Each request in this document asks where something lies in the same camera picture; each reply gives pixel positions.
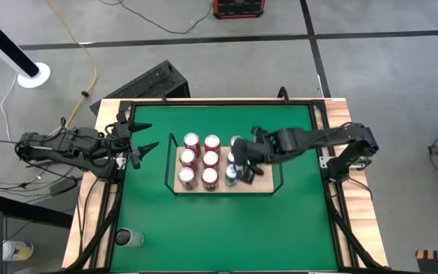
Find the green table surface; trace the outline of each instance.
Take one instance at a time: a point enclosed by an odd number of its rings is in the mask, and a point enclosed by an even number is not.
[[[174,196],[164,185],[169,134],[251,139],[251,128],[312,129],[308,107],[137,107],[135,122],[152,123],[135,145],[160,144],[141,169],[126,169],[119,228],[144,234],[141,247],[114,247],[112,271],[335,270],[334,247],[314,150],[284,163],[274,195]]]

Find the metal stand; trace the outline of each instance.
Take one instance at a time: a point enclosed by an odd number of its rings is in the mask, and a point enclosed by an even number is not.
[[[73,219],[73,216],[69,214],[46,209],[38,205],[28,205],[1,196],[0,212],[5,216],[21,218],[45,225],[54,225],[61,228],[70,228]]]
[[[0,58],[18,73],[18,84],[23,88],[36,88],[50,77],[50,67],[34,63],[0,29]]]

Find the table leg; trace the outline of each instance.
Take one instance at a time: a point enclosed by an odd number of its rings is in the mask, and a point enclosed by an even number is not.
[[[3,215],[22,218],[28,221],[45,225],[54,225],[61,228],[70,228],[72,225],[72,215],[46,209],[38,205],[28,205],[12,199],[0,196],[0,212]]]

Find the white can lid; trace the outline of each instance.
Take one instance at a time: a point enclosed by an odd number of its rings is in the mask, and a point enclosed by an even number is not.
[[[184,163],[192,163],[195,158],[195,153],[191,149],[186,149],[180,155],[180,160]]]
[[[4,261],[8,261],[11,257],[11,255],[13,255],[14,252],[14,247],[13,247],[13,243],[11,241],[6,241],[3,243],[3,260]]]
[[[206,183],[212,183],[217,180],[217,171],[214,168],[206,168],[202,172],[202,179]]]
[[[236,178],[236,171],[234,170],[234,166],[232,164],[227,165],[226,176],[228,176],[229,178]]]
[[[227,160],[229,160],[229,162],[234,163],[234,155],[232,151],[229,151],[229,153],[227,154]]]
[[[184,167],[179,171],[179,179],[182,182],[190,182],[194,180],[194,171],[190,167]]]
[[[204,163],[208,165],[216,164],[219,161],[219,155],[214,151],[207,151],[204,154]]]
[[[195,133],[187,133],[183,138],[183,142],[187,145],[195,145],[198,143],[198,136]]]
[[[209,148],[215,148],[217,147],[221,141],[219,140],[219,137],[216,135],[209,135],[205,137],[204,144],[207,145]]]

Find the wooden tray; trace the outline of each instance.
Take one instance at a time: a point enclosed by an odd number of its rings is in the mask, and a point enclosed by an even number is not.
[[[227,154],[230,151],[230,147],[221,147],[221,156],[219,159],[219,182],[215,191],[208,191],[202,186],[202,171],[204,166],[202,164],[202,156],[204,155],[204,148],[201,148],[202,153],[198,159],[198,171],[195,173],[195,179],[197,180],[197,187],[193,190],[186,190],[183,188],[179,181],[179,171],[182,168],[180,163],[180,155],[184,150],[184,147],[176,148],[175,159],[175,174],[173,182],[173,191],[175,193],[272,193],[274,189],[273,184],[273,171],[271,165],[260,164],[259,167],[263,169],[265,175],[255,176],[255,180],[252,184],[238,181],[236,186],[226,186],[226,166],[227,166]]]

